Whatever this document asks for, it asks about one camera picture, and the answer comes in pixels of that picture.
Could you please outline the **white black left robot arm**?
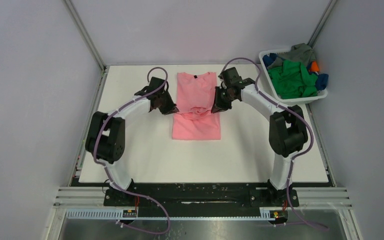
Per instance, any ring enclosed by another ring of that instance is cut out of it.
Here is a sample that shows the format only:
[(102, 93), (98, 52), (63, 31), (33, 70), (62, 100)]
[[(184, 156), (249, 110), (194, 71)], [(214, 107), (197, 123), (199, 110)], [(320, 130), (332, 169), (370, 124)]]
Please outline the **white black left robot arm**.
[(126, 103), (109, 112), (96, 111), (89, 124), (85, 150), (92, 154), (96, 164), (103, 166), (110, 186), (117, 190), (116, 199), (124, 206), (135, 200), (135, 192), (129, 188), (133, 179), (121, 162), (126, 149), (126, 129), (153, 110), (159, 110), (162, 115), (179, 111), (169, 93), (167, 79), (152, 77)]

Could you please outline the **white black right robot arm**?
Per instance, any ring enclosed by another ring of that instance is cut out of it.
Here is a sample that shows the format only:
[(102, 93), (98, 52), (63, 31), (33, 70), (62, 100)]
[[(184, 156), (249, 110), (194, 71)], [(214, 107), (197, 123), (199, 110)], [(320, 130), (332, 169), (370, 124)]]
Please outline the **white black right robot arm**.
[(211, 113), (232, 108), (235, 100), (248, 104), (269, 122), (268, 141), (274, 151), (274, 164), (267, 181), (265, 197), (273, 206), (281, 205), (291, 192), (292, 154), (298, 153), (308, 141), (308, 128), (303, 110), (298, 105), (285, 106), (258, 89), (251, 78), (242, 78), (235, 67), (224, 67), (219, 74), (221, 85), (215, 87)]

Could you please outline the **pink t-shirt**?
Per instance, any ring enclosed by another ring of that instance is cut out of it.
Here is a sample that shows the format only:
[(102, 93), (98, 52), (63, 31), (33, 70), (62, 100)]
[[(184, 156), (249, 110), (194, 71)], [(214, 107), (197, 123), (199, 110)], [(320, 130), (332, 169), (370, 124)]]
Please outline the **pink t-shirt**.
[(212, 113), (217, 76), (215, 72), (176, 75), (176, 105), (173, 116), (172, 139), (183, 141), (213, 141), (221, 139), (221, 121)]

